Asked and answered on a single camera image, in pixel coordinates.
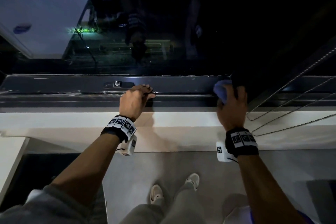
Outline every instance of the forearm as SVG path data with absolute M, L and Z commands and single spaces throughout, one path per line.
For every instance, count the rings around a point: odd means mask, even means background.
M 238 162 L 255 223 L 305 223 L 259 155 Z
M 115 135 L 99 136 L 51 184 L 89 206 L 118 145 L 119 138 Z

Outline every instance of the glass pane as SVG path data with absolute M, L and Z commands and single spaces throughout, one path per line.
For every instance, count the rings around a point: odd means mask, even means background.
M 325 8 L 334 9 L 332 2 L 0 0 L 0 33 L 16 49 L 1 50 L 1 69 L 49 74 L 231 74 L 292 48 L 315 29 L 314 16 L 324 18 Z

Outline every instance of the leg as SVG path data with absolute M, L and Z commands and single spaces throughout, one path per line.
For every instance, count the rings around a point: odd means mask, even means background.
M 165 201 L 158 185 L 150 190 L 150 205 L 138 205 L 120 222 L 120 224 L 159 224 L 163 219 Z
M 196 190 L 199 176 L 191 174 L 179 189 L 172 208 L 161 224 L 205 224 L 203 207 L 198 201 Z

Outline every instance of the hand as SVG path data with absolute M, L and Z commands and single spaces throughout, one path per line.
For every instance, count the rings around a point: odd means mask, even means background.
M 233 128 L 243 128 L 247 112 L 247 93 L 244 86 L 237 87 L 238 99 L 236 99 L 231 84 L 223 85 L 226 88 L 227 103 L 224 105 L 221 99 L 217 102 L 217 117 L 226 131 Z
M 137 85 L 126 91 L 120 98 L 119 114 L 133 122 L 139 118 L 147 100 L 156 97 L 149 85 Z

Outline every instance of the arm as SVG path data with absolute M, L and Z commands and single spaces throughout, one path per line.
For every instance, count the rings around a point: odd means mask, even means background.
M 155 94 L 149 85 L 134 86 L 120 98 L 120 115 L 135 121 L 143 107 Z M 100 135 L 53 182 L 53 186 L 67 193 L 82 205 L 89 206 L 98 192 L 107 168 L 119 145 L 116 135 Z
M 245 87 L 237 88 L 237 99 L 232 85 L 224 87 L 227 90 L 227 104 L 218 102 L 218 119 L 226 131 L 243 128 L 247 112 Z M 259 157 L 256 146 L 236 147 L 228 140 L 232 140 L 231 137 L 226 138 L 225 145 L 227 151 L 238 159 L 255 223 L 305 223 Z

